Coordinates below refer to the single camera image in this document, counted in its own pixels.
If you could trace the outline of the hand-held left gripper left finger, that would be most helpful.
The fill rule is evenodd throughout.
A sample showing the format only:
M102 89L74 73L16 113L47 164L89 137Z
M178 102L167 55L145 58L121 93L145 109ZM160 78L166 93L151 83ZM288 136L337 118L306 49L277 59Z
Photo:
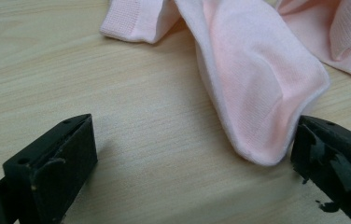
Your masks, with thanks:
M60 224L96 163L91 115L58 123L3 164L7 221Z

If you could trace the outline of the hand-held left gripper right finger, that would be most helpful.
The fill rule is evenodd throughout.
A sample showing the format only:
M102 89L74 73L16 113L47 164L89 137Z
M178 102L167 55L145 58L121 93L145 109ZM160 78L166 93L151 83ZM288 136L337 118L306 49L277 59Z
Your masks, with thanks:
M305 182L312 181L329 198L319 208L343 211L351 219L351 131L319 118L299 119L290 160Z

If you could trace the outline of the pink sock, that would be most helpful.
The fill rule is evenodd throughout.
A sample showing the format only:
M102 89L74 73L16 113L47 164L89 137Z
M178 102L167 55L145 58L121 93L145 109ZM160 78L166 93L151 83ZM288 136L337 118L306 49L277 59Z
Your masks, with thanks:
M322 63L351 75L351 0L278 0L275 9Z
M158 42L184 20L199 71L235 151L275 165L301 113L330 85L322 64L263 0L111 0L100 28L127 42Z

